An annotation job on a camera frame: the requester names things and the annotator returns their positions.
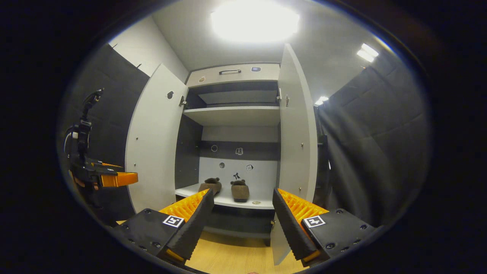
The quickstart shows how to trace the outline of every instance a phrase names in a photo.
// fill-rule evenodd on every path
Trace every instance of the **white cabinet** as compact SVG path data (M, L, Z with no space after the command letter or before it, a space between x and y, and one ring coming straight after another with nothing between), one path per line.
M191 167L178 161L177 166L176 147L190 144L177 143L181 127L191 126L188 121L199 128L194 131L199 136L191 143L194 148L184 151L198 161ZM272 191L279 187L312 201L317 159L311 96L289 44L280 65L206 68L191 72L186 85L160 65L139 98L126 149L127 171L139 173L139 182L129 186L136 212L162 209L176 195L194 194L205 179L219 177L222 190L215 196L216 217L208 220L207 230L270 238L276 264L289 247L276 217L271 231ZM197 176L181 181L189 173L185 168ZM175 173L181 175L177 180ZM239 178L250 190L245 203L235 202L230 190L230 181ZM226 224L218 227L219 222Z
M193 71L186 85L191 88L231 82L277 81L278 77L279 64L236 64Z

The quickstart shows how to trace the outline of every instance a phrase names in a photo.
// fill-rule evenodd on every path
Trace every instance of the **ceiling light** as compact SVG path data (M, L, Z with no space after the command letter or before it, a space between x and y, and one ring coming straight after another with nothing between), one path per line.
M270 42L298 31L299 15L262 0L228 2L211 13L213 30L222 38L239 42Z
M379 56L379 53L367 44L362 44L362 48L357 52L357 55L372 62L375 57Z
M368 53L369 55L372 55L373 57L377 57L379 56L379 52L375 51L373 48L371 48L369 45L367 44L362 44L362 49Z
M324 101L328 100L328 97L326 96L321 96L318 101L315 102L315 106L319 106L321 104L323 104Z

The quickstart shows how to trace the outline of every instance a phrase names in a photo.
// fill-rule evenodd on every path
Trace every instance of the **black curtain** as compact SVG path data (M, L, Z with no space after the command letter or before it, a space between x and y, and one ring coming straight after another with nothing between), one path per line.
M407 66L381 52L315 113L331 165L328 181L319 176L315 201L373 226L403 213L424 182L432 150L422 87Z
M149 76L137 69L108 44L94 52L67 92L61 112L58 134L64 142L66 129L79 122L86 96L105 88L100 101L89 111L92 122L88 157L125 166L125 145L135 105ZM61 159L67 172L67 161ZM94 213L108 225L135 214L126 186L103 188L96 192L103 209Z

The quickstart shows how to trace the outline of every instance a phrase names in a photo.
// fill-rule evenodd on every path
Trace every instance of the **door hinge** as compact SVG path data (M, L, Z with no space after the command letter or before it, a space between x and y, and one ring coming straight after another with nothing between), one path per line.
M181 100L179 101L179 106L186 105L186 101L184 100L184 96L181 96Z
M282 98L282 95L281 95L281 88L278 88L278 94L277 94L276 100L277 100L278 102L280 102L280 101L281 101L281 98Z

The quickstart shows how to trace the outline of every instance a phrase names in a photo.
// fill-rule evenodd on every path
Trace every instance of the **drawer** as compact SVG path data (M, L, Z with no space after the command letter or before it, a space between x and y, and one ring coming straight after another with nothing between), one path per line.
M212 67L191 72L187 80L187 87L206 86L219 83L245 81L277 81L279 78L279 64L254 63Z

